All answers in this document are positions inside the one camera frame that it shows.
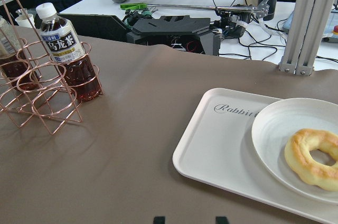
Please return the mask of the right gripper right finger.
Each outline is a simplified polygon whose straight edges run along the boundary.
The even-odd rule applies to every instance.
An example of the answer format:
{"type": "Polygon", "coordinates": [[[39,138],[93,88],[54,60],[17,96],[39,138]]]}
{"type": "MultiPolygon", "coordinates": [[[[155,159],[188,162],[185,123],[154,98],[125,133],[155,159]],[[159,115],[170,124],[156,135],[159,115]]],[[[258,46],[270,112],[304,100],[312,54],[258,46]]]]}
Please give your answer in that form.
{"type": "Polygon", "coordinates": [[[216,224],[229,224],[229,220],[226,216],[216,216],[215,223],[216,224]]]}

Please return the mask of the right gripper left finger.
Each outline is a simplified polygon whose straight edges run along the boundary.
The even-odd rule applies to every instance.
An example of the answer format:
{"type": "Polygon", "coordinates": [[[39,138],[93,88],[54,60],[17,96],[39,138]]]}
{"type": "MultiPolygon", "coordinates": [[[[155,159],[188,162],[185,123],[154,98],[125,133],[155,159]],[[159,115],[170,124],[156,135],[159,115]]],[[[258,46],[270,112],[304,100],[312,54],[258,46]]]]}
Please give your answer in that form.
{"type": "Polygon", "coordinates": [[[153,224],[165,224],[165,216],[155,216],[153,224]]]}

